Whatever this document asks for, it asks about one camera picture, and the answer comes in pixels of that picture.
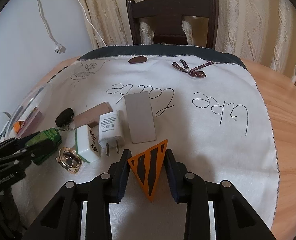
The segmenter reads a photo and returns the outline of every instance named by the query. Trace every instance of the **white usb charger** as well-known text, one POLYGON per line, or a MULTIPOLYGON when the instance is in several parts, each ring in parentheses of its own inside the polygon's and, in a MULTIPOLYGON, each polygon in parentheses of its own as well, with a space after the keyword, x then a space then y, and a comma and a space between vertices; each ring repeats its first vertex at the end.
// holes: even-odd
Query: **white usb charger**
POLYGON ((118 111, 102 114, 99 117, 98 143, 106 149, 107 156, 109 156, 109 148, 117 148, 119 154, 119 146, 123 146, 125 140, 118 111))

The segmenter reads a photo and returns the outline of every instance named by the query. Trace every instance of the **clear plastic container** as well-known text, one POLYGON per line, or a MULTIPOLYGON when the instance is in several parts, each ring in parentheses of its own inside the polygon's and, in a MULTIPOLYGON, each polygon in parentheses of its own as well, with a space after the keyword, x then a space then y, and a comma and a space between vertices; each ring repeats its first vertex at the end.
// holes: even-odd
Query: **clear plastic container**
POLYGON ((6 139, 34 133, 46 114, 50 100, 49 83, 31 91, 11 116, 6 128, 6 139))

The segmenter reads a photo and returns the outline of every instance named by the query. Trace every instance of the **wooden table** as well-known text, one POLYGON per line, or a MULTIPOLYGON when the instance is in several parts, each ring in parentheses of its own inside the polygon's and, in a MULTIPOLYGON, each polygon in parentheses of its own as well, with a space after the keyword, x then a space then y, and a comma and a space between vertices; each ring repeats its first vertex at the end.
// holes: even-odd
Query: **wooden table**
MULTIPOLYGON (((59 63, 37 85, 78 58, 59 63)), ((277 240, 292 240, 296 235, 296 87, 289 78, 270 68, 246 59, 243 63, 267 106, 277 146, 281 182, 272 232, 277 240)))

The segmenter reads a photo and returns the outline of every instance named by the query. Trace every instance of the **brown felt oval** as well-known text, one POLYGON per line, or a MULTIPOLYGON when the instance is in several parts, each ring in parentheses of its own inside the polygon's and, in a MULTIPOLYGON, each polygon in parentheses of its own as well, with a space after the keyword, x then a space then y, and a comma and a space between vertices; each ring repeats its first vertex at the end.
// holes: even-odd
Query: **brown felt oval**
POLYGON ((138 56, 138 57, 133 57, 130 60, 128 60, 129 63, 135 64, 135 63, 143 63, 146 62, 147 58, 144 56, 138 56))

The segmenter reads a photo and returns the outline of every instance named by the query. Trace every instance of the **white square block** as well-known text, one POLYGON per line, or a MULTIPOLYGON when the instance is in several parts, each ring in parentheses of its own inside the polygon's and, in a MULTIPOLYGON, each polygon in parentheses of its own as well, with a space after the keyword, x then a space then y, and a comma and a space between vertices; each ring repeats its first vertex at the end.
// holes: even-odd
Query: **white square block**
POLYGON ((88 163, 100 159, 98 141, 87 124, 76 129, 76 152, 88 163))

